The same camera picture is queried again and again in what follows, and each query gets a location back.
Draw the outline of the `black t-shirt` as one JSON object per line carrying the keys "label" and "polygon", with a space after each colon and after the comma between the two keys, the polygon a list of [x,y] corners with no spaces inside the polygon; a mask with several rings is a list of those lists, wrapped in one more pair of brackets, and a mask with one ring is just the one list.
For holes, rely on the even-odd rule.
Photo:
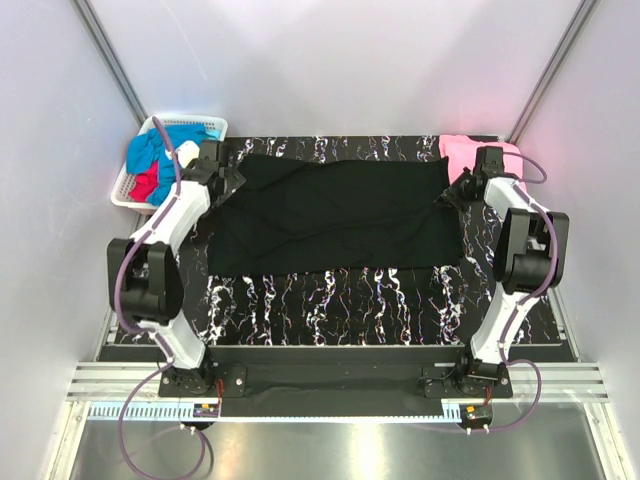
{"label": "black t-shirt", "polygon": [[340,268],[456,266],[458,212],[437,199],[448,164],[261,154],[239,165],[245,183],[214,214],[208,271],[220,277]]}

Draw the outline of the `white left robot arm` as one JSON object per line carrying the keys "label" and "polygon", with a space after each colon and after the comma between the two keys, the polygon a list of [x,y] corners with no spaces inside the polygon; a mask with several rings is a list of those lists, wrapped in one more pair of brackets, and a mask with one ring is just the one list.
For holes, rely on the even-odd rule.
{"label": "white left robot arm", "polygon": [[164,372],[196,396],[214,388],[216,372],[211,354],[184,314],[176,255],[200,218],[244,182],[230,159],[228,143],[206,140],[143,227],[107,247],[109,299],[120,326],[148,335],[165,356]]}

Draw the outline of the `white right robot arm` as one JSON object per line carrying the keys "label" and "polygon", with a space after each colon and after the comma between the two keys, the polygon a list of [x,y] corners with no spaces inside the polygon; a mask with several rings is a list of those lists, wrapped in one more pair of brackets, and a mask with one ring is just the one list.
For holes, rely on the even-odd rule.
{"label": "white right robot arm", "polygon": [[493,258],[494,295],[465,353],[444,378],[467,397],[509,385],[509,350],[516,334],[564,274],[569,216],[530,196],[525,181],[506,171],[507,155],[501,147],[480,147],[474,167],[465,167],[437,199],[456,208],[483,201],[502,221]]}

